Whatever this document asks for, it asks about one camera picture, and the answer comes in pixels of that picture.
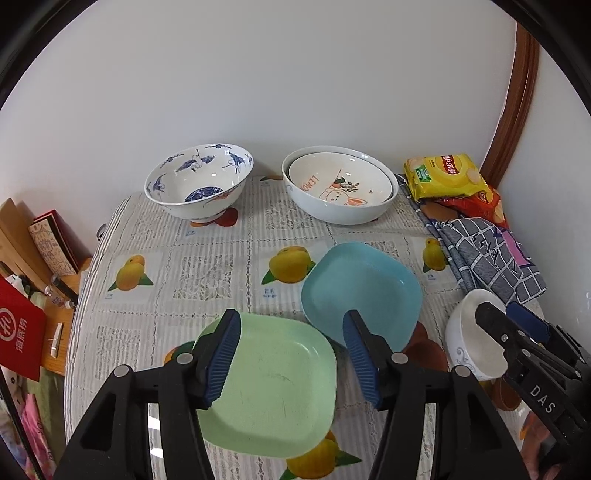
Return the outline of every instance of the wall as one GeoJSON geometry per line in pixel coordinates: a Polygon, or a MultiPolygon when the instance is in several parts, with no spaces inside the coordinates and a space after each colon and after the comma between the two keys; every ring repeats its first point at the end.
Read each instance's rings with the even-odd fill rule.
{"type": "Polygon", "coordinates": [[[0,112],[0,197],[56,208],[93,249],[157,162],[202,142],[243,145],[258,173],[314,144],[399,171],[481,162],[514,28],[490,0],[99,0],[0,112]]]}
{"type": "Polygon", "coordinates": [[[546,318],[591,351],[591,118],[546,53],[500,192],[517,238],[548,284],[540,299],[546,318]]]}

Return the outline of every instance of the white bowl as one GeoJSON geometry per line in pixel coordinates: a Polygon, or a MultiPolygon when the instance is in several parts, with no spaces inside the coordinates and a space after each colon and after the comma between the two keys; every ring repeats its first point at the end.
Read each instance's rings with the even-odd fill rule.
{"type": "Polygon", "coordinates": [[[144,192],[175,217],[211,222],[238,199],[253,163],[236,145],[198,145],[159,163],[144,192]]]}
{"type": "Polygon", "coordinates": [[[487,301],[505,312],[499,297],[478,288],[456,306],[445,330],[447,353],[453,364],[466,365],[479,381],[500,378],[507,371],[503,348],[476,323],[476,308],[487,301]]]}
{"type": "Polygon", "coordinates": [[[343,147],[332,147],[332,146],[318,146],[318,147],[306,147],[301,148],[293,153],[290,153],[283,164],[281,165],[281,174],[283,175],[283,182],[287,189],[288,195],[296,203],[298,207],[304,210],[306,213],[328,223],[335,223],[337,225],[361,225],[362,223],[371,222],[377,217],[382,215],[392,205],[392,202],[398,194],[398,180],[394,176],[394,173],[386,167],[383,163],[376,160],[369,155],[351,150],[350,148],[343,147]],[[375,167],[378,167],[388,177],[390,185],[392,186],[392,195],[382,203],[377,205],[339,205],[335,202],[328,202],[310,195],[308,192],[301,190],[296,186],[288,177],[287,173],[296,159],[303,157],[304,155],[310,155],[322,152],[341,153],[349,155],[351,157],[357,157],[361,160],[365,160],[375,167]]]}
{"type": "Polygon", "coordinates": [[[320,152],[297,158],[287,172],[304,192],[337,205],[378,205],[392,195],[388,176],[352,155],[320,152]]]}

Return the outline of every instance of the green plate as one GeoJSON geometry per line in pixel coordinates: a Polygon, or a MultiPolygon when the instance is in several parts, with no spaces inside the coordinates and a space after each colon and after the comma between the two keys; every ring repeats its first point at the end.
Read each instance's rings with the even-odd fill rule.
{"type": "Polygon", "coordinates": [[[306,323],[248,313],[241,318],[222,396],[209,410],[197,411],[203,437],[250,455],[303,455],[320,443],[333,421],[335,353],[306,323]]]}

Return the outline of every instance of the gray checkered fabric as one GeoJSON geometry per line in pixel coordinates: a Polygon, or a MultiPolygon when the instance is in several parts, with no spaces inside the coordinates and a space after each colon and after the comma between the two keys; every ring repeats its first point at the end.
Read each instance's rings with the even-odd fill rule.
{"type": "Polygon", "coordinates": [[[414,201],[405,178],[398,176],[401,191],[429,232],[437,238],[443,253],[464,291],[486,288],[505,304],[524,304],[546,291],[540,271],[517,240],[515,246],[526,262],[518,264],[507,245],[514,240],[510,231],[502,230],[482,218],[460,218],[448,222],[428,219],[414,201]]]}

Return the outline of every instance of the yellow chip bag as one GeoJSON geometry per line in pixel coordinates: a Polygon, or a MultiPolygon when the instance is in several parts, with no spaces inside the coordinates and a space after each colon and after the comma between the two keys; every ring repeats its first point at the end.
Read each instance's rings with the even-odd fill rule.
{"type": "Polygon", "coordinates": [[[492,195],[476,166],[465,153],[411,158],[404,173],[415,200],[432,197],[463,197],[484,190],[492,195]]]}

